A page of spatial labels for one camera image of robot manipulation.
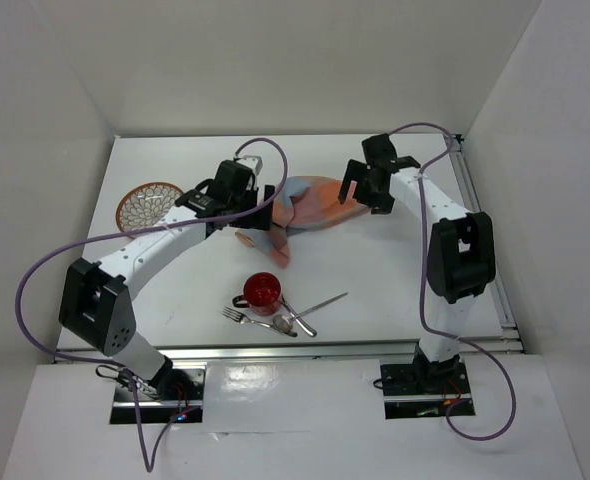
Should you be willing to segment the plaid orange blue cloth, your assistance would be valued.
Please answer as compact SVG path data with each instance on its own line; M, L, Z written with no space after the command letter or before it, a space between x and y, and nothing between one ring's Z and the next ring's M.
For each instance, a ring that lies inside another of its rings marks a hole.
M290 237L332 228L370 212L370 208L338 196L341 180L324 176L293 176L273 203L272 225L268 231L239 229L236 238L246 247L286 268L291 261Z

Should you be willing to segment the red enamel mug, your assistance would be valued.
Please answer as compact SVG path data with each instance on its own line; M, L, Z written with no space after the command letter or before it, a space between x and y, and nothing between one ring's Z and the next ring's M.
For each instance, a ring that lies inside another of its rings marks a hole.
M274 315L282 306L281 283L269 272L255 273L244 283L242 294L232 299L232 305L262 317Z

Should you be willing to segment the floral patterned ceramic plate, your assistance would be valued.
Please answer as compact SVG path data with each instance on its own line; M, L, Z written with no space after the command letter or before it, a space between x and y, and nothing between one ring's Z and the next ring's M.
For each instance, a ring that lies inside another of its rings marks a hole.
M183 191L168 182L150 182L135 187L118 203L115 222L121 232L154 226L175 204Z

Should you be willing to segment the silver fork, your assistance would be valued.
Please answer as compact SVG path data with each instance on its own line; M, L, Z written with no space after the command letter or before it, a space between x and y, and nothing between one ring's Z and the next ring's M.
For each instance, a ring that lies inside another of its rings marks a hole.
M259 327L265 328L267 330L271 330L276 333L279 333L281 335L288 336L290 338L296 338L298 336L297 333L295 333L291 330L288 330L288 331L281 330L273 324L269 324L269 323L266 323L266 322L263 322L260 320L254 320L254 319L248 317L246 314L242 313L241 311L237 311L237 310L230 308L230 307L224 307L222 309L222 315L224 317L226 317L227 319L230 319L233 322L238 323L238 324L250 324L250 325L259 326Z

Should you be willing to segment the silver spoon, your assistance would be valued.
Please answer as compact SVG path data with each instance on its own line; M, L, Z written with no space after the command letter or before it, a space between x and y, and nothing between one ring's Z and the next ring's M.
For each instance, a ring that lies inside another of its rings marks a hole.
M313 307L310 307L302 312L297 313L297 318L303 320L303 318L305 316L315 313L315 312L321 310L322 308L329 306L332 303L339 301L340 299L343 299L347 295L348 295L348 293L344 292L344 293L336 295L328 300L325 300L317 305L314 305ZM293 331L294 325L297 325L295 322L293 322L290 314L287 311L286 311L286 314L284 314L284 315L276 314L272 319L272 324L275 325L276 327L278 327L279 329L286 330L286 331L288 331L288 330Z

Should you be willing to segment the silver table knife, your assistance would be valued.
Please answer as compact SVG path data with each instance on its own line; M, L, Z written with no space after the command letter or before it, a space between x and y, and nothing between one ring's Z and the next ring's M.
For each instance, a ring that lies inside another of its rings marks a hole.
M285 310L290 314L293 322L295 322L309 337L315 338L317 336L317 331L315 329L304 320L297 318L297 313L285 299L282 299L281 303Z

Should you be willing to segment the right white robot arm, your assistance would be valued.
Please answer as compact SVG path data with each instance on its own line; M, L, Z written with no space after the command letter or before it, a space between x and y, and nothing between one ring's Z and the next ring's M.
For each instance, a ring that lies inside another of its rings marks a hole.
M420 220L420 321L427 329L415 348L411 379L419 390L435 393L454 376L458 339L474 302L496 276L492 220L446 195L413 157L397 154L387 134L363 140L362 150L363 162L347 164L338 199L351 198L373 214L389 214L399 202Z

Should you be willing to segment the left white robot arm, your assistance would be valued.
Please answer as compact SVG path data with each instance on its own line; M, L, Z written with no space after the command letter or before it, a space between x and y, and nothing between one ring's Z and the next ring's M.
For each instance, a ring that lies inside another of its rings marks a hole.
M137 331L133 301L158 273L191 247L227 226L267 230L272 185L260 188L258 156L220 163L212 179L178 197L156 223L156 232L136 234L120 250L95 262L80 258L66 273L59 311L61 325L104 356L137 376L138 389L151 399L170 395L186 375Z

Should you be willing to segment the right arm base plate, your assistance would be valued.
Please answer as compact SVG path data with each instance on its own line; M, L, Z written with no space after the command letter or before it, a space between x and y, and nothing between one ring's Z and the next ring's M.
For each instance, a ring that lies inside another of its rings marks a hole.
M382 393L387 420L444 417L449 408L452 417L476 415L463 362L431 386L420 382L411 363L381 364L372 386Z

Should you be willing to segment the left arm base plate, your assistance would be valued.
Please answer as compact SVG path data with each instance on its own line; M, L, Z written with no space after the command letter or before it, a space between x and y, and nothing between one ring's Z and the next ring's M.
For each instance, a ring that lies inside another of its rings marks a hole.
M140 415L143 424L165 424L170 418L177 424L198 424L203 421L206 366L188 364L184 370L187 380L175 384L165 393L135 378L138 387ZM98 377L112 380L115 386L109 423L111 425L135 425L135 403L128 379L113 367L97 367Z

